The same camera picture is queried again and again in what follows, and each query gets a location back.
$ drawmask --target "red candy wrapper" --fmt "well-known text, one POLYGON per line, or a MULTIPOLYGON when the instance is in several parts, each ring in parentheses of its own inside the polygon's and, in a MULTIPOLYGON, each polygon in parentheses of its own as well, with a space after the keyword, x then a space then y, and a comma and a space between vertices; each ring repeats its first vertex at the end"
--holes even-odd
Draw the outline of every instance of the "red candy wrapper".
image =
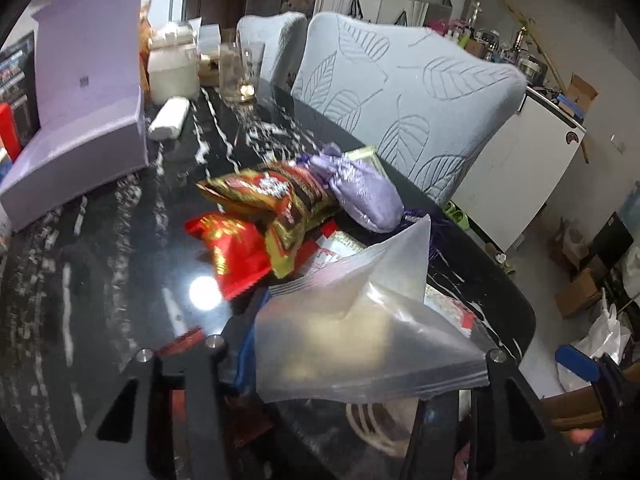
POLYGON ((189 220, 184 228, 211 252, 225 300, 246 291, 271 270, 264 238, 251 222, 210 213, 189 220))

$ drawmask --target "black marble table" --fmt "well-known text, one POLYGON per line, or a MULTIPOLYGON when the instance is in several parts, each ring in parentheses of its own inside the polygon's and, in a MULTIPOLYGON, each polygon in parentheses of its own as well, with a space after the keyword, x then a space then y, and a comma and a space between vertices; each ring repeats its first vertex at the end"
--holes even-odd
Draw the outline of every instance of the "black marble table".
MULTIPOLYGON (((15 235, 1 261, 0 415, 44 478, 62 473, 136 349, 160 348, 195 325, 219 333, 242 310, 216 298, 209 257, 184 231, 186 220, 215 210, 194 182, 326 142, 343 150, 362 145, 265 82, 256 105, 229 108, 204 89, 192 111, 177 140, 148 143, 148 169, 48 213, 15 235)), ((535 329, 530 305, 430 199, 386 170, 407 208, 425 209, 444 225, 432 240, 429 282, 475 311, 519 361, 535 329)), ((346 215, 337 221, 366 244, 383 239, 346 215)), ((327 406, 320 402, 315 410, 327 406)), ((282 412, 305 440, 310 414, 300 409, 284 404, 282 412)), ((312 437, 305 444, 322 453, 312 437)), ((348 464, 333 469, 350 476, 348 464)))

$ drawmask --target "snack wrapper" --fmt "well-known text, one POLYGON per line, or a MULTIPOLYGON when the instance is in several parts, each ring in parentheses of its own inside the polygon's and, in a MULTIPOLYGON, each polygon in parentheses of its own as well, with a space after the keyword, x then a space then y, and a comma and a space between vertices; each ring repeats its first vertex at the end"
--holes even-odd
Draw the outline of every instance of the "snack wrapper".
POLYGON ((332 215, 337 202, 306 169, 270 162, 198 184, 225 211, 265 225, 265 245, 278 278, 294 269, 306 231, 332 215))
POLYGON ((184 228, 211 252, 225 300, 241 294, 271 270, 264 238, 251 222, 211 213, 189 220, 184 228))

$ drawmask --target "metal screw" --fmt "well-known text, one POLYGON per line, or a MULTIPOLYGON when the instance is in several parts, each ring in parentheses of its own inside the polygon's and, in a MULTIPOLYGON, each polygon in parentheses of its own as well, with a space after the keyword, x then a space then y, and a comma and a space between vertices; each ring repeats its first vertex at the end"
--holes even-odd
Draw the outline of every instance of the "metal screw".
POLYGON ((146 363, 151 361, 151 358, 154 356, 154 351, 151 348, 143 348, 140 352, 136 354, 136 360, 140 363, 146 363))
POLYGON ((507 360, 507 354, 505 354, 499 348, 494 348, 493 350, 491 350, 489 352, 489 357, 494 363, 503 363, 507 360))
POLYGON ((223 338, 220 334, 213 334, 208 336, 205 339, 204 343, 216 352, 220 352, 226 348, 225 338, 223 338))

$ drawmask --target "open box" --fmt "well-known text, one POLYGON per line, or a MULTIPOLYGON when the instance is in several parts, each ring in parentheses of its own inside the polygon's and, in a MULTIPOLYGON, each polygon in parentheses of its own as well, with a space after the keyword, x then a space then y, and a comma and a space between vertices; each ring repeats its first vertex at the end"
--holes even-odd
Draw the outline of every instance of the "open box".
POLYGON ((33 15, 41 128, 0 186, 14 230, 148 165, 139 15, 140 0, 54 0, 33 15))

